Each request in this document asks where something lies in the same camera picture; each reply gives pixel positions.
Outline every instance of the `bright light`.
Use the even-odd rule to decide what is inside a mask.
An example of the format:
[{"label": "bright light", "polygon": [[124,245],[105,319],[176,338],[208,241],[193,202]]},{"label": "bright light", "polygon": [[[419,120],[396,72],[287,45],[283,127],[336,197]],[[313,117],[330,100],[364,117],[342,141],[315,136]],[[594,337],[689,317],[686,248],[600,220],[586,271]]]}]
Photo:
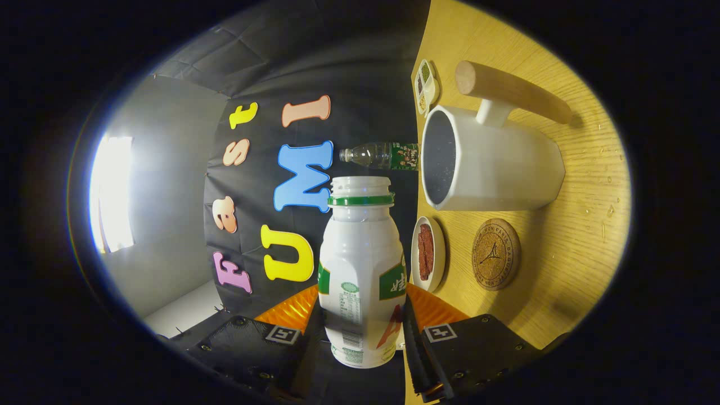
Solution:
[{"label": "bright light", "polygon": [[132,246],[130,230],[130,146],[132,138],[104,138],[90,179],[90,223],[95,246],[105,253]]}]

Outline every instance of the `red food in dish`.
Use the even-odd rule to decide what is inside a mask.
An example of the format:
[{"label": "red food in dish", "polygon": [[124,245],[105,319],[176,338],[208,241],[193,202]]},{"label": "red food in dish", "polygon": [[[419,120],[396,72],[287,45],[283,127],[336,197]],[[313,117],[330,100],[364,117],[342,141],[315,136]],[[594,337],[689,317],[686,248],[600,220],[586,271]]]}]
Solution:
[{"label": "red food in dish", "polygon": [[420,225],[418,235],[418,261],[420,262],[420,279],[426,281],[433,272],[435,249],[433,248],[433,232],[426,223]]}]

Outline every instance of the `white mug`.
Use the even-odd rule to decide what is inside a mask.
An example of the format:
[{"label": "white mug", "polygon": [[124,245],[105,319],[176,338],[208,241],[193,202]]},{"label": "white mug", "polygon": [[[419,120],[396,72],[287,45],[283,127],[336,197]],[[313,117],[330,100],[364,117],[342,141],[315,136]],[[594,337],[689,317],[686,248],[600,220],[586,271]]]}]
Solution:
[{"label": "white mug", "polygon": [[438,105],[423,130],[420,169],[437,210],[540,208],[560,191],[565,168],[557,144],[511,121],[514,108],[484,99],[480,111]]}]

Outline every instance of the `cork coaster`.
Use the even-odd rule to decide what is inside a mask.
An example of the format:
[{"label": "cork coaster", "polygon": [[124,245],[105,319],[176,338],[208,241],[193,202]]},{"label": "cork coaster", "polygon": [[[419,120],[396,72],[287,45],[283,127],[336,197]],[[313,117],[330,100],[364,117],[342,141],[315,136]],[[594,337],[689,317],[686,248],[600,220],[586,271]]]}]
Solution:
[{"label": "cork coaster", "polygon": [[504,288],[520,267],[520,239],[505,220],[485,221],[472,245],[475,279],[486,290]]}]

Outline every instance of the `blue letter m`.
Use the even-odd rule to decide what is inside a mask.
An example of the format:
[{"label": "blue letter m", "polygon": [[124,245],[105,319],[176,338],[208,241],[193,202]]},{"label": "blue letter m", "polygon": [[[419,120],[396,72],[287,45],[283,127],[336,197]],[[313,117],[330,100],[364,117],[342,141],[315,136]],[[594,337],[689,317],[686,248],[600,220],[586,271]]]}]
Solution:
[{"label": "blue letter m", "polygon": [[333,143],[325,141],[321,145],[291,148],[283,145],[277,155],[277,164],[295,173],[285,183],[275,187],[273,203],[275,210],[285,205],[305,205],[318,207],[321,213],[327,213],[330,190],[327,187],[319,192],[306,192],[330,179],[325,173],[313,169],[310,165],[328,169],[333,164]]}]

